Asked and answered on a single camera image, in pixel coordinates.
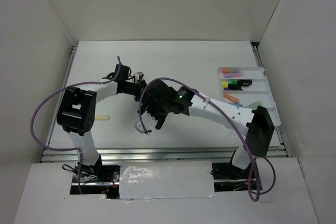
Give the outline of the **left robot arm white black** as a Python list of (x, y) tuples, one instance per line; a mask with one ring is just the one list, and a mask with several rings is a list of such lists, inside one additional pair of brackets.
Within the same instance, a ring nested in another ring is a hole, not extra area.
[(70, 136), (78, 153), (78, 165), (91, 181), (103, 177), (101, 155), (98, 153), (91, 129), (95, 120), (96, 104), (119, 93), (128, 94), (138, 102), (146, 86), (142, 72), (131, 73), (131, 68), (117, 64), (115, 71), (99, 82), (71, 86), (65, 89), (57, 114), (57, 123)]

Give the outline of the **pink translucent highlighter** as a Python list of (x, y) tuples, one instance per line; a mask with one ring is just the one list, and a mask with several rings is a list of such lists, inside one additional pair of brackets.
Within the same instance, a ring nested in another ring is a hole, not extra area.
[(223, 73), (225, 78), (241, 78), (244, 76), (243, 72), (227, 72)]

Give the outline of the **aluminium frame rail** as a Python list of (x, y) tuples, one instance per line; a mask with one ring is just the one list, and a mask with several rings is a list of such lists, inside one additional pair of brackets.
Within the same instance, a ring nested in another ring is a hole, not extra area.
[[(230, 159), (233, 148), (154, 148), (154, 149), (98, 149), (104, 162), (121, 161), (157, 161), (157, 160), (187, 160), (187, 159)], [(271, 147), (268, 157), (285, 157), (283, 145)], [(75, 162), (76, 151), (55, 152), (46, 150), (41, 157), (42, 163)]]

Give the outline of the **pale green highlighter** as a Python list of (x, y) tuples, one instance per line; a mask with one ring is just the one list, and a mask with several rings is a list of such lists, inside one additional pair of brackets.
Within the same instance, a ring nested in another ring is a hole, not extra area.
[(262, 106), (262, 103), (260, 101), (256, 101), (254, 103), (251, 103), (251, 104), (247, 105), (246, 107), (247, 108), (256, 108), (258, 106)]

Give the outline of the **pale yellow highlighter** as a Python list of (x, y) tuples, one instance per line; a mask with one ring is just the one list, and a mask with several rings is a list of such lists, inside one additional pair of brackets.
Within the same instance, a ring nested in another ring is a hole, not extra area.
[(110, 120), (110, 116), (109, 115), (96, 115), (94, 117), (95, 121), (108, 121)]

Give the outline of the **purple black highlighter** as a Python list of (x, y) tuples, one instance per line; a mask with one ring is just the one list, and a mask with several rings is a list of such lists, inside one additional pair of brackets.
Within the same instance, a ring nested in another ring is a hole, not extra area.
[(233, 85), (233, 84), (228, 84), (228, 88), (230, 90), (242, 90), (241, 86)]

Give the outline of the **white compartment tray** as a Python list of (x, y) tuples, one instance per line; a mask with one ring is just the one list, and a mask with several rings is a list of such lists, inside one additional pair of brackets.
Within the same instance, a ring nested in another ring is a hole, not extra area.
[[(241, 78), (225, 78), (222, 69), (230, 69), (231, 72), (243, 72), (244, 76)], [(242, 104), (244, 108), (246, 106), (254, 103), (256, 101), (260, 101), (262, 106), (266, 108), (270, 114), (270, 117), (273, 121), (274, 126), (278, 127), (281, 125), (280, 117), (278, 114), (277, 106), (272, 96), (272, 92), (269, 86), (269, 82), (267, 76), (265, 74), (265, 70), (262, 67), (219, 67), (218, 76), (220, 85), (223, 82), (231, 84), (231, 79), (239, 80), (246, 79), (252, 80), (253, 83), (248, 87), (241, 86), (242, 90), (230, 90), (229, 88), (223, 88), (223, 94), (230, 94), (240, 100), (238, 104)], [(222, 98), (226, 103), (232, 104), (231, 101)]]

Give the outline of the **green black highlighter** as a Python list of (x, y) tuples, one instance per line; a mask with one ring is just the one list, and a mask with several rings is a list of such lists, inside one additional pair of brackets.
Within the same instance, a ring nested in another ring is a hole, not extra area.
[(230, 81), (230, 83), (233, 84), (233, 85), (238, 85), (241, 82), (250, 82), (250, 83), (253, 83), (252, 80), (246, 80), (246, 79), (239, 79), (239, 80), (231, 79), (231, 81)]

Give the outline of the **blue translucent highlighter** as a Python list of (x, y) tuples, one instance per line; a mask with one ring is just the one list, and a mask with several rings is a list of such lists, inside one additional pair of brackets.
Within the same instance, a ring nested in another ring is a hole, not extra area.
[(243, 108), (244, 107), (242, 104), (238, 104), (238, 103), (232, 103), (230, 105), (236, 106), (236, 107), (239, 107), (239, 108)]

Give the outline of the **orange translucent highlighter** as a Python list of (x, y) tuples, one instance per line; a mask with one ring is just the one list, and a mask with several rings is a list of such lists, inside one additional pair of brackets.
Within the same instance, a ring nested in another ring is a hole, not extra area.
[(238, 98), (236, 98), (236, 97), (234, 97), (234, 96), (232, 96), (230, 94), (227, 94), (227, 93), (223, 94), (223, 97), (225, 99), (231, 101), (232, 103), (239, 103), (240, 102), (240, 100)]

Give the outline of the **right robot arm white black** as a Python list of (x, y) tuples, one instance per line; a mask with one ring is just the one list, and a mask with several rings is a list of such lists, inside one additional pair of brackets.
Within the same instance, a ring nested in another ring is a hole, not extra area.
[(178, 90), (169, 87), (165, 79), (151, 81), (141, 94), (140, 115), (147, 113), (156, 121), (159, 130), (169, 113), (184, 114), (208, 119), (233, 128), (242, 144), (233, 153), (229, 172), (242, 177), (256, 157), (266, 157), (275, 131), (269, 112), (263, 106), (242, 108), (210, 98), (205, 94), (181, 85)]

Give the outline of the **pink black highlighter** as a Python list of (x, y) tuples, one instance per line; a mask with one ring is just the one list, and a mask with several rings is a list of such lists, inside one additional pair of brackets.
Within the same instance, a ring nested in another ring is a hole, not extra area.
[(241, 83), (239, 83), (238, 85), (239, 85), (239, 86), (243, 86), (243, 87), (248, 87), (248, 86), (251, 85), (251, 83), (250, 83), (250, 82), (241, 82)]

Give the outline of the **white foil cover panel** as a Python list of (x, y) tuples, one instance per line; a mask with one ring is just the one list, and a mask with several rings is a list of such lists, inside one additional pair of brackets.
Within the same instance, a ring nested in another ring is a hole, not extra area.
[(210, 161), (124, 162), (122, 199), (208, 198), (215, 196)]

